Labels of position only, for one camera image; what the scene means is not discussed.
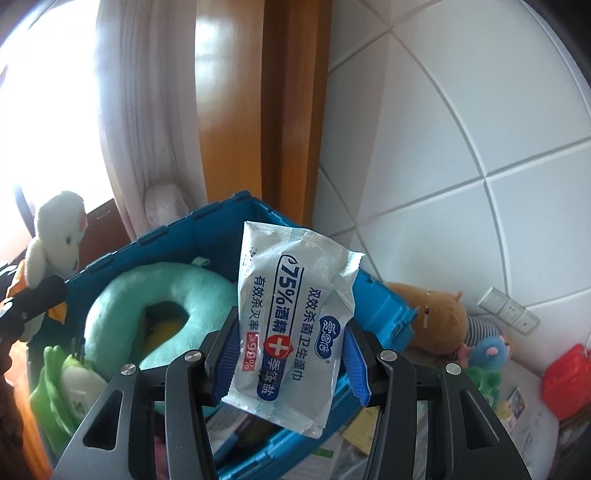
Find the teal neck pillow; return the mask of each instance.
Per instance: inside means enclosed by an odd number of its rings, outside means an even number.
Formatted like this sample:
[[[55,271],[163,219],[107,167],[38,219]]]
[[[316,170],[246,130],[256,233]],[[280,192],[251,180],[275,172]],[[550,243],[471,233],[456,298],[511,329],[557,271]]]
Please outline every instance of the teal neck pillow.
[[[238,292],[236,285],[200,266],[206,263],[198,258],[193,264],[143,265],[107,285],[90,308],[85,329],[86,358],[101,377],[110,381],[130,361],[141,369],[168,365],[221,328],[238,305]],[[181,307],[186,323],[142,359],[146,311],[166,303]]]

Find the window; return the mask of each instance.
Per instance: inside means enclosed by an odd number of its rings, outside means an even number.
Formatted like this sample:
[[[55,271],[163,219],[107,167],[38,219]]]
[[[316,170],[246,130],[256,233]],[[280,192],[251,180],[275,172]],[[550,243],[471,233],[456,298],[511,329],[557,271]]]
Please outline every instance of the window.
[[[46,12],[23,36],[0,87],[3,214],[0,260],[30,239],[12,195],[22,186],[34,206],[61,190],[90,211],[113,197],[99,140],[94,74],[99,0],[73,0]]]

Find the blue plastic crate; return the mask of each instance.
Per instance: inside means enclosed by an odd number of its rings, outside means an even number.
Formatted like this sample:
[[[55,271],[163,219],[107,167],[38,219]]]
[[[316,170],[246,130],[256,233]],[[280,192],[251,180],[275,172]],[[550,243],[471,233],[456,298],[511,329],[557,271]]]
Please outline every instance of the blue plastic crate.
[[[66,324],[44,322],[42,330],[29,343],[30,383],[37,384],[44,347],[61,345],[68,350],[72,337],[83,334],[86,315],[95,298],[111,280],[131,268],[162,261],[190,263],[195,257],[205,257],[211,260],[208,268],[236,281],[243,225],[247,220],[296,226],[248,192],[240,192],[224,202],[207,205],[168,227],[160,227],[90,264],[67,283]],[[360,271],[355,280],[353,295],[355,318],[361,327],[375,332],[386,348],[403,350],[413,334],[410,322],[414,311],[364,271]],[[279,478],[318,448],[351,418],[359,406],[359,400],[349,389],[346,375],[342,375],[321,438],[315,440],[282,430],[248,460],[222,468],[220,479]]]

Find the wall socket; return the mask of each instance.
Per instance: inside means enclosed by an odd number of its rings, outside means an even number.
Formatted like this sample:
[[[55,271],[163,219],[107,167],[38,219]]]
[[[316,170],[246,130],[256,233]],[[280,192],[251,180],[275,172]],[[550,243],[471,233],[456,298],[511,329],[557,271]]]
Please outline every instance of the wall socket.
[[[530,333],[540,322],[536,315],[495,287],[484,294],[478,305],[523,335]]]
[[[524,313],[525,308],[519,305],[515,300],[509,299],[496,316],[503,320],[507,325],[513,325]]]

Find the red cross logo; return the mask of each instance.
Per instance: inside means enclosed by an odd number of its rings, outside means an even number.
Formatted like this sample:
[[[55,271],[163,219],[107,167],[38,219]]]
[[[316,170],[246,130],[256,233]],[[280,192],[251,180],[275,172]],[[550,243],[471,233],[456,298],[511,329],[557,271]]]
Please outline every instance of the red cross logo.
[[[265,351],[273,358],[287,358],[294,351],[288,335],[271,335],[263,345]]]

